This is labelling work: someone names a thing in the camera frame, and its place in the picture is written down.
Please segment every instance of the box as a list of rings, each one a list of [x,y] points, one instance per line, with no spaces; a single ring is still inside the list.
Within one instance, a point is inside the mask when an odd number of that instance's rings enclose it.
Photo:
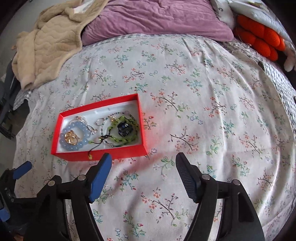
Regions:
[[[95,144],[85,144],[78,151],[67,151],[60,144],[59,140],[62,130],[66,128],[69,122],[76,116],[85,117],[88,125],[98,130],[88,139],[88,141],[99,142],[98,137],[101,136],[101,126],[96,125],[96,120],[100,118],[106,118],[108,115],[115,112],[124,111],[129,111],[139,124],[138,139],[135,141],[135,143],[112,148],[103,142],[99,147],[90,152],[90,157],[88,155],[88,151],[95,147]],[[112,159],[147,155],[147,144],[143,128],[142,110],[138,94],[95,102],[59,114],[52,141],[52,155],[67,161],[90,161],[100,160],[104,153],[111,154]]]

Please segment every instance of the pink pillow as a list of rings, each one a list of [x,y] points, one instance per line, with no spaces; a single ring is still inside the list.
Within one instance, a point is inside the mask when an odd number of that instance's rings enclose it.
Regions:
[[[82,33],[83,45],[126,34],[195,34],[231,41],[209,0],[110,0]]]

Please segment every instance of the floral fabric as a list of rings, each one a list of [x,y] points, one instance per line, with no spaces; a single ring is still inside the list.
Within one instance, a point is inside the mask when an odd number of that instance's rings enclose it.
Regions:
[[[293,131],[273,81],[244,52],[230,53],[204,37],[128,35],[88,46],[30,97],[14,167],[31,161],[33,169],[17,181],[16,193],[35,196],[54,175],[67,182],[97,163],[50,155],[60,112],[138,93],[149,154],[113,160],[91,205],[104,239],[184,239],[197,208],[175,167],[176,154],[184,152],[216,180],[239,179],[272,240],[294,207],[296,173]],[[218,200],[209,240],[216,238],[221,209]]]

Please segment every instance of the orange plush toy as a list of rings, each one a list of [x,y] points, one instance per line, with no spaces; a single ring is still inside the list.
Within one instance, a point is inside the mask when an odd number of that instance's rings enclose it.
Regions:
[[[244,15],[237,16],[237,23],[242,27],[234,29],[234,35],[239,37],[244,43],[248,43],[259,54],[267,57],[271,61],[278,59],[276,51],[284,51],[285,43],[282,37],[273,29],[264,26]]]

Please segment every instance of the blue beaded bracelet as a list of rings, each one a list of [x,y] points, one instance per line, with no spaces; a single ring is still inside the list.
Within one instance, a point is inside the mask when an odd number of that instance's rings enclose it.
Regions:
[[[73,128],[79,128],[83,132],[83,136],[77,138],[77,144],[71,145],[66,142],[65,135],[70,132]],[[71,122],[65,129],[62,130],[60,134],[60,144],[67,151],[76,151],[83,147],[85,144],[88,144],[88,138],[91,136],[91,131],[87,128],[87,125],[81,121]]]

